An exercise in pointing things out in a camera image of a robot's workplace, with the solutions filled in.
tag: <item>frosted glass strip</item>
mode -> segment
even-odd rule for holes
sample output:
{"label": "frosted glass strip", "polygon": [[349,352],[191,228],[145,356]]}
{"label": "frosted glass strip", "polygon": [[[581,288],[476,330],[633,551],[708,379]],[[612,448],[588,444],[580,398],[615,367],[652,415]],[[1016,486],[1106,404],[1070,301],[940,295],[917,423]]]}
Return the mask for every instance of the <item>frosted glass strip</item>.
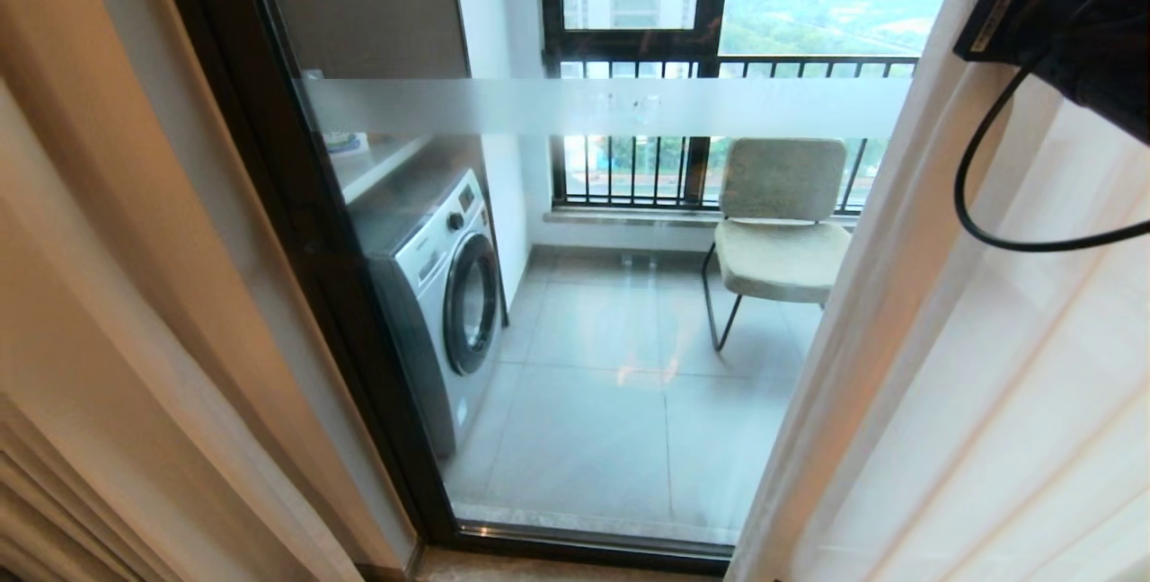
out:
{"label": "frosted glass strip", "polygon": [[911,79],[301,79],[321,131],[888,137]]}

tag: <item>glass door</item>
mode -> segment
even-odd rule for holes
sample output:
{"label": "glass door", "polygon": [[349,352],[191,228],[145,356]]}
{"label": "glass door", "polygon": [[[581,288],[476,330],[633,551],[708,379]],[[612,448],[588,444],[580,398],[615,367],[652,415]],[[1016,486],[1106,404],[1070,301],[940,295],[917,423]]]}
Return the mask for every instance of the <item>glass door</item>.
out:
{"label": "glass door", "polygon": [[429,543],[723,570],[941,2],[818,1],[176,0]]}

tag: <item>shelf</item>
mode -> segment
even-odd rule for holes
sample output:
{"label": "shelf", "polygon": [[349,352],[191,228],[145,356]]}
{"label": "shelf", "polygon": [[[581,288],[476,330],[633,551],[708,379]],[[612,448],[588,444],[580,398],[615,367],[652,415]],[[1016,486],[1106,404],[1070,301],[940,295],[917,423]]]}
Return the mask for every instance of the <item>shelf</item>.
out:
{"label": "shelf", "polygon": [[429,141],[431,136],[420,136],[415,139],[393,140],[391,144],[371,147],[362,153],[331,155],[331,167],[336,171],[336,179],[339,181],[344,202],[347,205],[354,202],[388,174],[411,160]]}

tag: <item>window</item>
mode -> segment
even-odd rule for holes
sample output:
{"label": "window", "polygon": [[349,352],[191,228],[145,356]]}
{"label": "window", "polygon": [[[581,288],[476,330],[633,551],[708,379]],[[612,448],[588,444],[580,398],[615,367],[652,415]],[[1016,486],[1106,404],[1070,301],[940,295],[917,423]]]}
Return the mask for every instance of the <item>window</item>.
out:
{"label": "window", "polygon": [[[910,77],[941,1],[543,0],[544,58],[567,79]],[[716,208],[731,143],[554,137],[555,204]],[[887,143],[846,140],[838,214],[862,208]]]}

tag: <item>chair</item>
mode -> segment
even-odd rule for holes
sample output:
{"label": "chair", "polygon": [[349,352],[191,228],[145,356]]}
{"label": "chair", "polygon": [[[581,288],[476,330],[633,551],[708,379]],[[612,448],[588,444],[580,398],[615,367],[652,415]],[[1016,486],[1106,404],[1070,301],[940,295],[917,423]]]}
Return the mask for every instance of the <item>chair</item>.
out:
{"label": "chair", "polygon": [[[727,343],[744,296],[826,306],[851,240],[842,227],[825,222],[835,210],[845,163],[842,140],[739,139],[731,145],[719,194],[723,220],[702,270],[715,351]],[[723,286],[738,296],[721,338],[707,284],[715,254]]]}

